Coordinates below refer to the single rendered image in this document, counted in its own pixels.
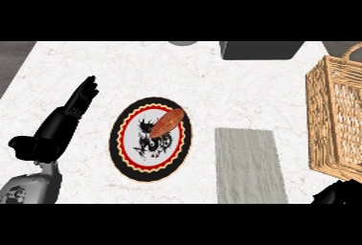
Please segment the round black red plate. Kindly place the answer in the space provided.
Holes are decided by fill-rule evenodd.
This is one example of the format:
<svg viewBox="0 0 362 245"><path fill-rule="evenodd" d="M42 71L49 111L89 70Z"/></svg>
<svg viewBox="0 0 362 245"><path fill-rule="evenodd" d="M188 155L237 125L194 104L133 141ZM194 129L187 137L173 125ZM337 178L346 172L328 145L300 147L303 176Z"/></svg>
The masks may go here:
<svg viewBox="0 0 362 245"><path fill-rule="evenodd" d="M173 174L188 155L192 127L184 116L176 128L158 138L150 136L157 121L181 106L169 99L136 100L117 117L110 152L117 170L141 182L158 181Z"/></svg>

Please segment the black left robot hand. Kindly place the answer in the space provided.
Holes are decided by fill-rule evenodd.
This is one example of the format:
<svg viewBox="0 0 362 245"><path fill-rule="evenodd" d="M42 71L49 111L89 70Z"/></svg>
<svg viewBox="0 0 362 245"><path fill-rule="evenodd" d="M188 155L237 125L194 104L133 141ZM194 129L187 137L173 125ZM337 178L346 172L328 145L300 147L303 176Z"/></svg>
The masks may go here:
<svg viewBox="0 0 362 245"><path fill-rule="evenodd" d="M49 164L61 157L71 142L76 129L99 91L96 77L86 78L64 106L57 107L33 137L17 136L9 147L23 161Z"/></svg>

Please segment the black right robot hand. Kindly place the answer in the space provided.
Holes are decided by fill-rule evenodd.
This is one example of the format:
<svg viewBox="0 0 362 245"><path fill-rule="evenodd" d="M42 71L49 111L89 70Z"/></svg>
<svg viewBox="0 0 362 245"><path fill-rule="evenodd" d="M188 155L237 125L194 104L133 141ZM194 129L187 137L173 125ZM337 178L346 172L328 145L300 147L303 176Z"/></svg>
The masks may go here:
<svg viewBox="0 0 362 245"><path fill-rule="evenodd" d="M362 205L362 184L354 179L339 180L314 196L314 203Z"/></svg>

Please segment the dark grey box appliance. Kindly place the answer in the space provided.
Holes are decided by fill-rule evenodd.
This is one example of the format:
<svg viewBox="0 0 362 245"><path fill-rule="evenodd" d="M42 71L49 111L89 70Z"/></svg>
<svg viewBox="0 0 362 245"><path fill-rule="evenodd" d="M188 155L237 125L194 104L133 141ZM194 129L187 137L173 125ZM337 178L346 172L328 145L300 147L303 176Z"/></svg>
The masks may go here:
<svg viewBox="0 0 362 245"><path fill-rule="evenodd" d="M294 57L303 41L221 41L225 60L272 60Z"/></svg>

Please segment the grey rectangular placemat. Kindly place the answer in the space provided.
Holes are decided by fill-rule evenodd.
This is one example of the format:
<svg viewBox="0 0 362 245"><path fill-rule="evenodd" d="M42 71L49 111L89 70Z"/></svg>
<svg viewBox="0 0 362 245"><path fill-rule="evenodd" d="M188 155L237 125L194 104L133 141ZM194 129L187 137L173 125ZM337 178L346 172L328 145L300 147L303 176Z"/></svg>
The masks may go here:
<svg viewBox="0 0 362 245"><path fill-rule="evenodd" d="M219 204L287 204L272 130L215 130Z"/></svg>

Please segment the orange-brown sweet potato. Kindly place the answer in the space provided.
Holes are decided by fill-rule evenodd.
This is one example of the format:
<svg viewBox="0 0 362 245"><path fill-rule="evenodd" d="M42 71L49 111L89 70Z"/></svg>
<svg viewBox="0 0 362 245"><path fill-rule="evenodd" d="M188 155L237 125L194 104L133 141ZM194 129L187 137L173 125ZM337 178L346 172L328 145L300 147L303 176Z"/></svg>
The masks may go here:
<svg viewBox="0 0 362 245"><path fill-rule="evenodd" d="M182 122L184 115L185 113L181 108L176 108L167 112L161 119L157 121L151 129L150 136L153 138L158 138L167 132L170 132Z"/></svg>

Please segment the tan wicker basket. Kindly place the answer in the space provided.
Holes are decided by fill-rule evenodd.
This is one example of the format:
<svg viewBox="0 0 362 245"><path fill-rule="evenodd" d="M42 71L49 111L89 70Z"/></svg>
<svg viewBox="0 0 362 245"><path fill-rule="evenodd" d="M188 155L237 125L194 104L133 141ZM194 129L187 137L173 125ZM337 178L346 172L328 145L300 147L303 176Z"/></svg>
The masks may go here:
<svg viewBox="0 0 362 245"><path fill-rule="evenodd" d="M325 56L306 73L309 167L362 183L362 62Z"/></svg>

